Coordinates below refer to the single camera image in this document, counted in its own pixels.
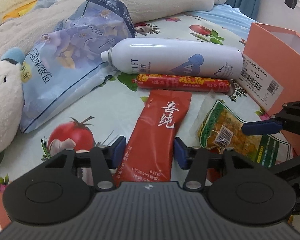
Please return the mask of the red sachet packet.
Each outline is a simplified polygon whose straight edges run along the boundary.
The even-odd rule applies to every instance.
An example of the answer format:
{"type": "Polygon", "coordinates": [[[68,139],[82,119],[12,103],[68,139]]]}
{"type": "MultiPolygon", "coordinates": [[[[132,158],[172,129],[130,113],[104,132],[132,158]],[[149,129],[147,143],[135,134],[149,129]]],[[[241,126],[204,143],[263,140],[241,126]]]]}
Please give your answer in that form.
{"type": "Polygon", "coordinates": [[[125,181],[170,181],[173,141],[191,97],[190,92],[151,90],[115,172],[117,186],[125,181]]]}

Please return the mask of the orange box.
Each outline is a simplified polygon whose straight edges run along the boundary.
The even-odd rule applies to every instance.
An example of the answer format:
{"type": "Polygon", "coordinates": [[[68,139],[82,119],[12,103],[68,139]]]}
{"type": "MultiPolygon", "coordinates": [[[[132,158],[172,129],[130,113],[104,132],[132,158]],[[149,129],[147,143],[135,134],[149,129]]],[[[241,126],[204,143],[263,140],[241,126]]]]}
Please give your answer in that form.
{"type": "Polygon", "coordinates": [[[237,82],[280,122],[280,132],[300,155],[300,34],[253,23],[243,50],[237,82]]]}

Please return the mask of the red sausage stick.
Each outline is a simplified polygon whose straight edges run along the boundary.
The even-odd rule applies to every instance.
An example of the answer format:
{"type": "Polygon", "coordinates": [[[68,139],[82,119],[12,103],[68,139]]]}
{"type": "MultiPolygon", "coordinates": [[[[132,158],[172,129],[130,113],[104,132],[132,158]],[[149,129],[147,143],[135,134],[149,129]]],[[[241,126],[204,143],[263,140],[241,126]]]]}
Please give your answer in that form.
{"type": "Polygon", "coordinates": [[[164,74],[139,74],[132,80],[142,89],[167,89],[189,92],[210,92],[233,94],[234,85],[229,80],[196,76],[164,74]]]}

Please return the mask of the white spray bottle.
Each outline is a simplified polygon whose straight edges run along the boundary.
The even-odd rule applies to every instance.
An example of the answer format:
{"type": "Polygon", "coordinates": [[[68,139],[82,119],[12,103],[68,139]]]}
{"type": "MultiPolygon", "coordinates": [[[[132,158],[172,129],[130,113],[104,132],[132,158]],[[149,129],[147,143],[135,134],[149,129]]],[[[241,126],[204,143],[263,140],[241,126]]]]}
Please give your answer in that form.
{"type": "Polygon", "coordinates": [[[235,47],[169,38],[126,38],[101,59],[126,74],[236,79],[243,68],[235,47]]]}

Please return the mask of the blue tissue pack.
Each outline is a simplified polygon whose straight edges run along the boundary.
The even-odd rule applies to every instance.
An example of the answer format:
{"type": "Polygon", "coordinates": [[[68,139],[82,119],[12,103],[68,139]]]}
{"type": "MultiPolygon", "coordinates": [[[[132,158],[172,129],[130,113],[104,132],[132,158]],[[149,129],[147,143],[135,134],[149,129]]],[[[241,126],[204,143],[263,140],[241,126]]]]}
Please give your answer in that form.
{"type": "Polygon", "coordinates": [[[114,76],[116,69],[101,53],[130,37],[134,25],[120,0],[86,0],[55,31],[42,35],[21,68],[21,132],[37,129],[114,76]]]}

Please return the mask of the blue star bedsheet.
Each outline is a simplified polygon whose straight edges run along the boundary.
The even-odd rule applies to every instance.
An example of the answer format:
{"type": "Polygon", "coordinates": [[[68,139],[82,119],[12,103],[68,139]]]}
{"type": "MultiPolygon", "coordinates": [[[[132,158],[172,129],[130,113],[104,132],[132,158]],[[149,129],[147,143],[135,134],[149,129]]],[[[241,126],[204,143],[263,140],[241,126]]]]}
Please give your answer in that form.
{"type": "Polygon", "coordinates": [[[256,22],[227,4],[215,5],[211,11],[190,11],[186,14],[213,22],[243,39],[248,38],[250,26],[256,22]]]}

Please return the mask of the white blue plush toy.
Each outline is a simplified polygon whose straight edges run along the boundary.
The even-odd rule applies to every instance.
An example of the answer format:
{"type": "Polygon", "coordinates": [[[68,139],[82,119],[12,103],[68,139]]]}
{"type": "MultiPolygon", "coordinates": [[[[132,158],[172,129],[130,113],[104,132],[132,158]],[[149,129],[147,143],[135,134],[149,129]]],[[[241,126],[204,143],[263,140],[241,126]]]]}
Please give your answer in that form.
{"type": "Polygon", "coordinates": [[[11,48],[0,59],[0,153],[13,141],[24,105],[21,67],[25,55],[11,48]]]}

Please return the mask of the yellow pillow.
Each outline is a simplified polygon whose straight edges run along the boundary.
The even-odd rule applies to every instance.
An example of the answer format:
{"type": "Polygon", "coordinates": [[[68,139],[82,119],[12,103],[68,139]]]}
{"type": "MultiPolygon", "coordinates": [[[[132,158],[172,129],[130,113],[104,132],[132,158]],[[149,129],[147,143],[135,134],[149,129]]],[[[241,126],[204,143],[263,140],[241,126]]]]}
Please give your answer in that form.
{"type": "Polygon", "coordinates": [[[2,17],[3,21],[6,21],[10,18],[19,18],[26,13],[28,13],[37,3],[37,0],[32,1],[31,3],[27,3],[25,5],[19,6],[15,9],[9,9],[7,13],[5,13],[2,17]]]}

